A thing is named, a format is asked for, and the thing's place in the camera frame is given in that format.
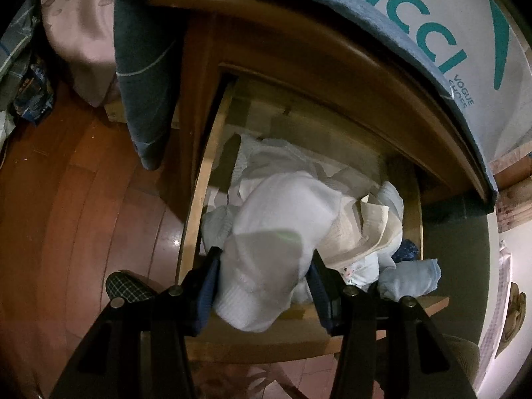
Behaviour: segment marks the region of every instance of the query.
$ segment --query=wooden floor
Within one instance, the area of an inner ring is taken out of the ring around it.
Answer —
[[[170,190],[178,132],[149,172],[124,124],[64,85],[57,96],[41,125],[15,129],[0,170],[0,371],[27,397],[36,385],[51,391],[107,303],[108,274],[172,284],[183,229],[184,206]]]

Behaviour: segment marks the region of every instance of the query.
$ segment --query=wooden drawer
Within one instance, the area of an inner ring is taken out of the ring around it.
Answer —
[[[251,78],[230,83],[207,137],[190,212],[180,249],[176,283],[201,262],[201,216],[216,191],[227,192],[238,153],[236,134],[280,138],[318,161],[330,175],[351,166],[375,182],[388,179],[404,201],[404,238],[420,248],[423,237],[421,204],[414,166],[382,140],[347,118],[292,92]],[[448,297],[421,297],[432,315],[448,305]],[[378,338],[385,332],[379,331]],[[293,305],[266,332],[241,332],[212,315],[196,338],[187,338],[191,360],[226,363],[268,363],[339,352],[341,337],[331,338],[321,327],[315,307]]]

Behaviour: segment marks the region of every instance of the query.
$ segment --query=wooden board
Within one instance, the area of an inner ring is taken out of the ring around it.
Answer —
[[[421,197],[414,165],[401,156],[387,161],[388,179],[403,198],[403,238],[411,240],[419,249],[423,259],[423,221],[421,218]]]
[[[203,160],[199,167],[198,178],[196,179],[196,186],[192,196],[190,211],[188,213],[183,238],[181,241],[181,248],[179,250],[179,258],[176,269],[176,283],[181,284],[189,270],[192,269],[194,263],[194,256],[196,254],[196,246],[198,245],[198,235],[200,231],[201,214],[203,212],[203,203],[205,201],[205,194],[207,192],[208,181],[211,177],[212,165],[216,158],[216,152],[220,138],[223,133],[225,125],[225,118],[229,111],[232,102],[233,93],[235,91],[234,83],[231,83],[225,89],[225,93],[220,102],[220,107],[214,117],[211,132],[208,136]]]
[[[448,306],[449,297],[419,297],[418,301],[431,316]],[[313,305],[300,309],[291,308],[293,317],[286,318],[285,312],[263,333],[241,332],[212,316],[198,337],[186,338],[187,356],[196,361],[259,364],[340,352],[342,337],[327,334]],[[384,337],[386,332],[378,330],[377,340]]]

